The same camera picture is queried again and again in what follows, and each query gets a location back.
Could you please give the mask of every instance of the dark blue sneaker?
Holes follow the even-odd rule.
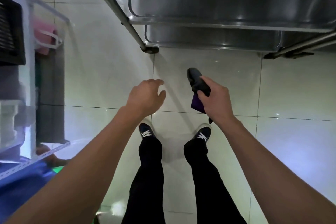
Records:
[[[141,123],[139,125],[139,130],[140,130],[142,139],[147,136],[153,136],[154,138],[156,138],[156,136],[154,135],[153,129],[146,123]]]
[[[206,126],[206,124],[202,124],[199,128],[200,129],[197,131],[193,139],[200,138],[207,142],[211,135],[211,128],[209,126]]]

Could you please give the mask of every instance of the purple object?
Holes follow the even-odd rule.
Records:
[[[205,113],[203,103],[198,98],[197,93],[194,93],[194,96],[192,97],[191,108],[195,109],[196,111]]]

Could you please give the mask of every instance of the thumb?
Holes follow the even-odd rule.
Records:
[[[208,100],[208,97],[203,93],[203,91],[197,91],[198,98],[201,100],[203,104]]]
[[[165,99],[166,99],[166,91],[163,90],[163,91],[161,91],[160,94],[159,94],[159,100],[160,100],[160,102],[161,102],[161,105],[163,104],[163,101],[165,101]]]

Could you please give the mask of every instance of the forearm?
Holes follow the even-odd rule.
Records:
[[[270,224],[336,223],[336,207],[310,187],[233,118],[219,127]]]
[[[6,223],[91,223],[142,119],[136,110],[120,108],[114,119]]]

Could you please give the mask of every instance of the black plastic basket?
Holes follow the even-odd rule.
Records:
[[[0,65],[25,65],[22,7],[12,0],[0,0]]]

